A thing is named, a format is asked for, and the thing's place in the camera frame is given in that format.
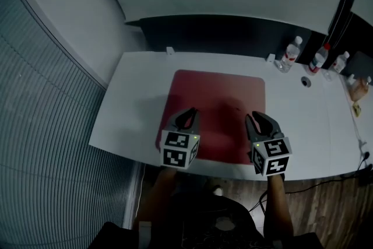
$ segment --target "gray curtain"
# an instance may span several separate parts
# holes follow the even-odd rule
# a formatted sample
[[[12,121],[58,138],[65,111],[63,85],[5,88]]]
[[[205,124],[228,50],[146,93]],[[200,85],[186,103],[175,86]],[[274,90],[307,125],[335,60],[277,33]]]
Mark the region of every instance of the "gray curtain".
[[[0,0],[0,247],[86,248],[122,226],[133,162],[88,145],[105,90]]]

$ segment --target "marker cube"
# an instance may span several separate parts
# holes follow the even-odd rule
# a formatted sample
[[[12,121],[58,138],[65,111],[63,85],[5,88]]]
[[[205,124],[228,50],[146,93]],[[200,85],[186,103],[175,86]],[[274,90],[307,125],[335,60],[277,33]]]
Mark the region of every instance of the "marker cube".
[[[251,146],[251,160],[263,176],[273,176],[286,171],[292,155],[288,137],[255,142]]]
[[[161,165],[188,169],[198,152],[200,135],[162,130]]]

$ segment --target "red mat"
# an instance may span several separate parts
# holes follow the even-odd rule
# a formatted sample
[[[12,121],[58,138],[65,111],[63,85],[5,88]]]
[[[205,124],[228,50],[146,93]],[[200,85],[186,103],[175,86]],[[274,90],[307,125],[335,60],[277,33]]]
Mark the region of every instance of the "red mat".
[[[200,111],[198,159],[251,164],[245,116],[265,113],[263,79],[223,73],[179,70],[175,73],[159,126],[156,146],[169,117],[195,107]]]

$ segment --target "white table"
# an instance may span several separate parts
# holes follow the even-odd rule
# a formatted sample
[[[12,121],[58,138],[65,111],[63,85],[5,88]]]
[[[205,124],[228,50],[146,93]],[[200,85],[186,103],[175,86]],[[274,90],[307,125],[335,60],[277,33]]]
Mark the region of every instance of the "white table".
[[[347,96],[347,101],[352,106],[353,102]],[[361,114],[357,118],[352,115],[352,119],[356,124],[356,135],[362,140],[365,145],[362,147],[362,152],[370,152],[369,158],[364,162],[361,168],[373,164],[373,91],[370,90],[366,96],[364,96],[361,100],[358,101],[361,107]]]
[[[293,157],[287,180],[302,180],[348,173],[357,169],[361,154],[350,103],[342,81],[324,80],[321,73],[301,83],[304,66],[295,64],[280,73],[263,58],[239,55],[177,52],[125,53],[118,64],[90,138],[90,145],[139,162],[159,166],[156,135],[175,71],[188,69],[260,77],[265,81],[266,114],[290,138]],[[367,97],[370,116],[372,97]],[[368,144],[372,117],[358,119]],[[265,180],[254,166],[196,159],[189,173],[207,176]]]

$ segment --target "hand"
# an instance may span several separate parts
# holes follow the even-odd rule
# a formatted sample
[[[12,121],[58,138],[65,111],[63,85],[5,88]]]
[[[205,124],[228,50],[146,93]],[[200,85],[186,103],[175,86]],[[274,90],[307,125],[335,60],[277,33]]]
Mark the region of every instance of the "hand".
[[[166,167],[159,172],[158,177],[157,177],[157,182],[167,183],[170,181],[174,181],[176,174],[177,174],[176,168]]]
[[[271,183],[276,182],[276,181],[281,181],[281,182],[284,181],[281,174],[275,174],[273,176],[267,176],[267,179],[268,179],[268,182],[271,182]]]

